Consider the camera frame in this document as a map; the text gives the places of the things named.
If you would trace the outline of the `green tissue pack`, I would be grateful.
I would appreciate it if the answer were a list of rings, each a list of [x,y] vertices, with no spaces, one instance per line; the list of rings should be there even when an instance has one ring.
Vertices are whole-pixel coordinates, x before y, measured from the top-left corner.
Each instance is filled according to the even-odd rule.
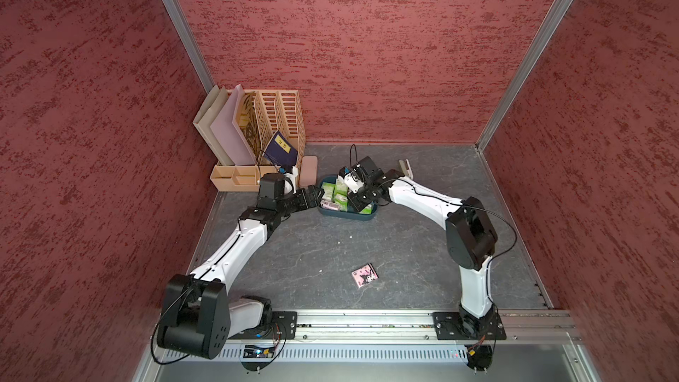
[[[348,198],[343,194],[338,194],[334,196],[333,202],[338,205],[338,210],[341,212],[348,211]]]
[[[324,191],[322,199],[331,202],[333,200],[335,184],[330,182],[323,182],[321,189],[323,189]]]
[[[341,176],[337,177],[333,194],[335,196],[337,196],[337,195],[347,196],[348,195],[348,186],[347,186],[343,177],[341,177]]]

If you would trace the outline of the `pink tissue pack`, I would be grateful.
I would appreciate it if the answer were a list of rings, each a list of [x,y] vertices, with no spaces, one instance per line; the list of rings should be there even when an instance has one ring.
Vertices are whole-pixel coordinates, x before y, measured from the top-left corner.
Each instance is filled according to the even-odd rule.
[[[320,205],[323,209],[336,210],[336,212],[341,209],[341,207],[337,203],[332,203],[332,202],[325,201],[325,200],[322,200]]]
[[[364,288],[378,280],[378,273],[373,264],[366,264],[353,270],[351,276],[358,288]]]

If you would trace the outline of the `teal plastic storage box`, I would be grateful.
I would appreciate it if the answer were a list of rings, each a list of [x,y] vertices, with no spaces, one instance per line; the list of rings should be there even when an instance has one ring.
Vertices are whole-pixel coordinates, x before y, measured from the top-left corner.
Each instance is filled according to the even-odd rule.
[[[326,176],[323,178],[318,183],[318,187],[322,186],[323,182],[330,182],[334,183],[336,182],[338,176]],[[372,204],[366,207],[362,212],[355,212],[352,206],[348,203],[348,211],[347,212],[341,212],[338,210],[326,210],[323,209],[320,205],[319,207],[319,212],[325,216],[330,216],[330,217],[336,217],[336,218],[343,218],[343,219],[353,219],[353,220],[359,220],[359,221],[368,221],[370,219],[373,219],[375,214],[378,211],[378,204]]]

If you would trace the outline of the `pink tissue pack bottom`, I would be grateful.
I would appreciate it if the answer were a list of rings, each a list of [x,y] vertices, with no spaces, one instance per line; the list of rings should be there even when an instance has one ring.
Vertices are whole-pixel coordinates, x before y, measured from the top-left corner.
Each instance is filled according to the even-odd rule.
[[[378,280],[378,273],[373,264],[366,264],[353,270],[351,276],[358,288],[364,288]]]

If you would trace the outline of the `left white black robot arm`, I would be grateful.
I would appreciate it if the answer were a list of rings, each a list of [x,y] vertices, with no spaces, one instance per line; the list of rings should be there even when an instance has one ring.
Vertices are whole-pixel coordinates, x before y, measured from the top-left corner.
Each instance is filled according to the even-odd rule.
[[[256,206],[240,215],[217,252],[192,272],[170,279],[150,349],[213,359],[235,335],[248,331],[274,334],[270,300],[251,295],[231,302],[229,292],[245,264],[280,223],[295,212],[317,208],[323,196],[323,189],[315,186],[294,194],[259,196]]]

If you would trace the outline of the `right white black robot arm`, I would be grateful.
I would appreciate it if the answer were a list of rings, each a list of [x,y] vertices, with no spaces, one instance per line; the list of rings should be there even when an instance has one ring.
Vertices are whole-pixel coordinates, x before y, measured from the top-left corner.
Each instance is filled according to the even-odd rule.
[[[498,314],[491,293],[491,266],[499,237],[481,201],[440,194],[398,172],[375,181],[355,181],[348,176],[346,182],[348,201],[356,210],[383,199],[443,228],[447,252],[460,269],[462,297],[457,326],[468,338],[480,338],[490,330]]]

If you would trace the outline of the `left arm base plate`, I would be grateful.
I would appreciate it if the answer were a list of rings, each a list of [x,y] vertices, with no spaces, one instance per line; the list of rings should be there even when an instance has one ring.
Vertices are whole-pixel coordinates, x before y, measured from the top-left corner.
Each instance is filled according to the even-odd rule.
[[[231,336],[230,340],[275,340],[279,336],[287,341],[295,338],[298,313],[296,311],[272,311],[262,317],[260,323]]]

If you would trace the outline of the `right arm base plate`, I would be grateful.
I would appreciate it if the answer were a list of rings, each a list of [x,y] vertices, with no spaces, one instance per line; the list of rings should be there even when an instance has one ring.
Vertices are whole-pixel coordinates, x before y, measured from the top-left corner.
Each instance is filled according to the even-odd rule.
[[[439,341],[505,341],[507,334],[499,313],[491,309],[482,318],[466,311],[439,311],[431,314]]]

